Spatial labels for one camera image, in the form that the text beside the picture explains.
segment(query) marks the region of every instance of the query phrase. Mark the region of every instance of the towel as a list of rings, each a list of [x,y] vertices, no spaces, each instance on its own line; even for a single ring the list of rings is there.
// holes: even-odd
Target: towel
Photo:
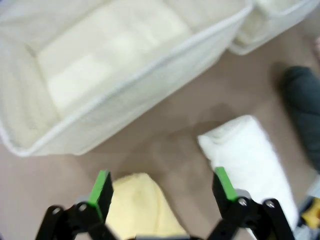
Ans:
[[[191,35],[161,0],[107,1],[58,35],[37,61],[53,103],[65,117]]]
[[[284,74],[282,97],[309,159],[320,174],[320,81],[307,67]]]
[[[106,223],[121,239],[135,236],[184,236],[159,186],[146,173],[132,174],[113,183]]]
[[[238,117],[198,136],[198,143],[212,169],[224,167],[235,189],[248,191],[260,204],[277,199],[291,229],[296,227],[299,215],[290,186],[257,119]]]

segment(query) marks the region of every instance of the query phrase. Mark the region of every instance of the fabric bin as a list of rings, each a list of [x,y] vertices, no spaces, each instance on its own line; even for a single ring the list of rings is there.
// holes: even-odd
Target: fabric bin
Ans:
[[[250,0],[0,2],[0,134],[18,156],[88,152],[212,66]]]
[[[245,55],[301,22],[320,0],[255,0],[255,7],[229,48]]]

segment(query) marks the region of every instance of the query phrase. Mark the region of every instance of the dark green fabric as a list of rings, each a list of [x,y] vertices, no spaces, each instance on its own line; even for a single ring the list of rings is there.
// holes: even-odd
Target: dark green fabric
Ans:
[[[308,67],[289,68],[282,96],[306,153],[320,173],[320,80]]]

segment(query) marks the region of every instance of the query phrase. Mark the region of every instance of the floor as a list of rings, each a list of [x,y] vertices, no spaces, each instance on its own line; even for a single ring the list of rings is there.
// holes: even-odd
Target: floor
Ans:
[[[311,67],[320,76],[307,21],[246,56],[220,61],[83,156],[18,158],[0,143],[0,232],[5,240],[34,239],[46,209],[70,206],[90,192],[99,170],[114,179],[146,172],[163,189],[182,226],[205,238],[220,218],[213,173],[196,136],[244,114],[255,115],[274,143],[297,204],[316,177],[277,92],[281,64]],[[250,239],[241,231],[236,239]]]

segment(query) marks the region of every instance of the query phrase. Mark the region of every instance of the yellow towel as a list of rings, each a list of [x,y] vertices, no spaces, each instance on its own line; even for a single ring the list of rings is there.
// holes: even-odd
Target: yellow towel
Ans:
[[[121,239],[187,235],[148,174],[123,177],[113,183],[113,189],[106,223]]]

